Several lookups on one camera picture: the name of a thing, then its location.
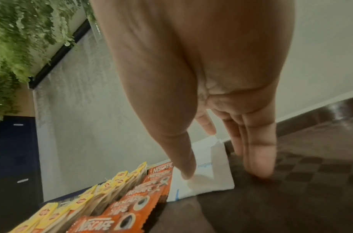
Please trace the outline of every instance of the dark blue cabinet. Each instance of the dark blue cabinet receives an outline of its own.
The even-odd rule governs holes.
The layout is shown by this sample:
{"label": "dark blue cabinet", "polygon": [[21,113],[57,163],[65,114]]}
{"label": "dark blue cabinet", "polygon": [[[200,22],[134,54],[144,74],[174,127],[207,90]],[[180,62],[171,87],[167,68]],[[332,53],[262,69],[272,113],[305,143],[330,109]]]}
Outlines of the dark blue cabinet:
{"label": "dark blue cabinet", "polygon": [[29,218],[43,202],[33,117],[0,122],[0,232]]}

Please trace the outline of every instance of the hanging plant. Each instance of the hanging plant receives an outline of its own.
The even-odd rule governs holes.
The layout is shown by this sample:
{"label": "hanging plant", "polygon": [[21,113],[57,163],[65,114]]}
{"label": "hanging plant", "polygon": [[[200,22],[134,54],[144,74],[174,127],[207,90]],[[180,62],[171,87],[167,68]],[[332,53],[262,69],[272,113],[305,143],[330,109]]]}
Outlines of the hanging plant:
{"label": "hanging plant", "polygon": [[82,5],[95,20],[89,0],[0,0],[0,118],[16,112],[15,92],[32,76],[33,51],[43,67],[50,45],[75,44],[69,21]]}

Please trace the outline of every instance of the hand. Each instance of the hand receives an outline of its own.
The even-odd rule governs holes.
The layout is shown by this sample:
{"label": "hand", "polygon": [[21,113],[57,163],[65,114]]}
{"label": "hand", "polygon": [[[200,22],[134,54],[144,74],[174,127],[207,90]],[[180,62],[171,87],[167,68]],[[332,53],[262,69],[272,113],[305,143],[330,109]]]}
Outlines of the hand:
{"label": "hand", "polygon": [[276,158],[275,91],[293,34],[290,0],[93,0],[126,95],[185,178],[196,161],[195,119],[214,135],[219,116],[247,172]]}

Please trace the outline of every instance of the white paper packet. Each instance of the white paper packet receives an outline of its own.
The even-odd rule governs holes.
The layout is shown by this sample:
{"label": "white paper packet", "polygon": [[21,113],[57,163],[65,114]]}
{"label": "white paper packet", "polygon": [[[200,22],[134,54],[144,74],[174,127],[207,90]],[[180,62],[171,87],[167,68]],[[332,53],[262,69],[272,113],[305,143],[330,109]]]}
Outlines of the white paper packet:
{"label": "white paper packet", "polygon": [[181,177],[174,167],[167,202],[173,202],[202,193],[234,188],[224,144],[215,136],[192,144],[197,161],[196,172],[190,180]]}

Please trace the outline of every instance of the cabinet handle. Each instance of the cabinet handle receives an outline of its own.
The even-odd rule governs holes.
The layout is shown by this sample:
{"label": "cabinet handle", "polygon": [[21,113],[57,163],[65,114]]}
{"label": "cabinet handle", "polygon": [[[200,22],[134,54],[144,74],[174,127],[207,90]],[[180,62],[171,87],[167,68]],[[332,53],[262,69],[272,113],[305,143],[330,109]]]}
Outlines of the cabinet handle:
{"label": "cabinet handle", "polygon": [[23,183],[23,182],[28,181],[28,180],[29,180],[29,178],[26,178],[26,179],[23,179],[23,180],[19,180],[17,183]]}

